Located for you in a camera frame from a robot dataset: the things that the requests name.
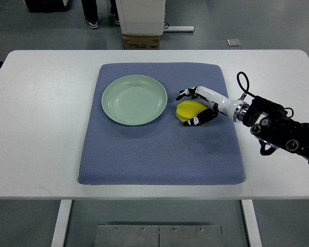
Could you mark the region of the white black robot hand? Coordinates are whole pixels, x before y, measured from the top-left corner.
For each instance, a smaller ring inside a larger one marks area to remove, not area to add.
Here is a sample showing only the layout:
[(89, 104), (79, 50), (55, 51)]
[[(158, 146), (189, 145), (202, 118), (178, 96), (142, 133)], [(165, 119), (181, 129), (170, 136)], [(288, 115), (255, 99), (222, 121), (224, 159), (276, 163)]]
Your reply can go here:
[(230, 100), (220, 93), (204, 86), (197, 86), (180, 91), (176, 100), (191, 97), (191, 100), (200, 101), (209, 108), (197, 114), (194, 118), (182, 122), (184, 126), (200, 126), (215, 119), (220, 113), (228, 116), (234, 122), (241, 122), (249, 104), (243, 100)]

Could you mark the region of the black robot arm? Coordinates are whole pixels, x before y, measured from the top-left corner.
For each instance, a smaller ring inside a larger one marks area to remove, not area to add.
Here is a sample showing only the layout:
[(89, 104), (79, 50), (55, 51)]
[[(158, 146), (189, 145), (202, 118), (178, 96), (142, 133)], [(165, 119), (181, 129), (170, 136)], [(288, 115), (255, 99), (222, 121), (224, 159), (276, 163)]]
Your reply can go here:
[(300, 123), (288, 116), (288, 108), (249, 92), (249, 79), (237, 73), (237, 83), (243, 90), (241, 100), (253, 97), (251, 105), (238, 111), (237, 120), (250, 128), (261, 145), (260, 154), (273, 154), (281, 148), (304, 157), (309, 164), (309, 123)]

